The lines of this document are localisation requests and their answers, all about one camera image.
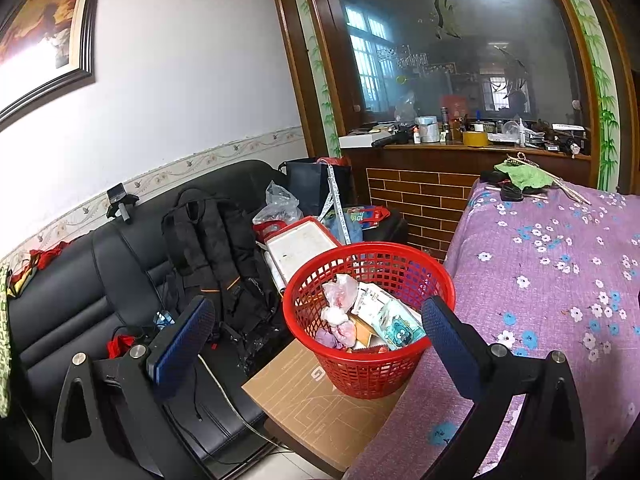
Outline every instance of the black bag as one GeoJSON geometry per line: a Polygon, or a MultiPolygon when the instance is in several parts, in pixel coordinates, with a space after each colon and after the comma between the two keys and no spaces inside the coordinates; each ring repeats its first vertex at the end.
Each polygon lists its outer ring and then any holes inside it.
{"type": "Polygon", "coordinates": [[[229,336],[247,376],[255,374],[292,336],[251,221],[228,198],[187,189],[162,218],[162,236],[178,311],[194,296],[211,300],[217,320],[210,341],[229,336]]]}
{"type": "MultiPolygon", "coordinates": [[[[326,164],[316,164],[317,158],[288,160],[278,169],[287,168],[287,189],[300,200],[300,211],[305,216],[318,216],[329,195],[328,169],[326,164]]],[[[334,166],[335,181],[343,206],[351,203],[351,167],[334,166]]]]}

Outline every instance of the tile floor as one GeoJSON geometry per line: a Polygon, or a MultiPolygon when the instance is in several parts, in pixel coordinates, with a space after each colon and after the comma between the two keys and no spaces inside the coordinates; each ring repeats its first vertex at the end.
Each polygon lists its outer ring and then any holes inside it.
{"type": "Polygon", "coordinates": [[[331,477],[296,453],[280,453],[265,457],[239,480],[330,480],[331,477]]]}

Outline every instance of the white wall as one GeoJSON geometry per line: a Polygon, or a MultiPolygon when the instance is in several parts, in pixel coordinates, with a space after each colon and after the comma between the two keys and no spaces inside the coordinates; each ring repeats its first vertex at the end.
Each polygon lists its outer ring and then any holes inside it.
{"type": "Polygon", "coordinates": [[[0,256],[114,184],[300,124],[273,0],[98,0],[94,48],[94,84],[0,131],[0,256]]]}

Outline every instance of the purple bedsheet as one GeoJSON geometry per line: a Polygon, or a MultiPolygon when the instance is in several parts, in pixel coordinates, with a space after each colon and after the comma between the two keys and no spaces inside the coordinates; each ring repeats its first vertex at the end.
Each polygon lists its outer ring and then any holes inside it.
{"type": "MultiPolygon", "coordinates": [[[[445,266],[456,314],[487,343],[519,355],[567,355],[580,397],[588,478],[607,463],[640,409],[640,197],[575,187],[503,203],[476,183],[445,266]]],[[[524,397],[515,397],[479,472],[500,460],[524,397]]],[[[433,350],[346,479],[418,479],[472,403],[433,350]]]]}

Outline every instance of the metal bolt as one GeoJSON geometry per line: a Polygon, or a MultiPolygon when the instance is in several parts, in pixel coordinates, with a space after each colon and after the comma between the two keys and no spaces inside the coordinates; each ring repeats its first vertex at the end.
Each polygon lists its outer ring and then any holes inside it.
{"type": "Polygon", "coordinates": [[[554,350],[553,352],[551,352],[551,358],[558,364],[562,364],[566,361],[566,357],[559,350],[554,350]]]}
{"type": "Polygon", "coordinates": [[[129,355],[134,359],[142,357],[146,353],[146,347],[144,345],[135,345],[129,350],[129,355]]]}
{"type": "Polygon", "coordinates": [[[491,345],[491,353],[496,357],[504,357],[507,355],[507,347],[500,344],[491,345]]]}
{"type": "Polygon", "coordinates": [[[71,362],[76,366],[79,366],[82,363],[84,363],[85,359],[86,359],[86,354],[82,352],[78,352],[76,355],[74,355],[73,359],[71,359],[71,362]]]}

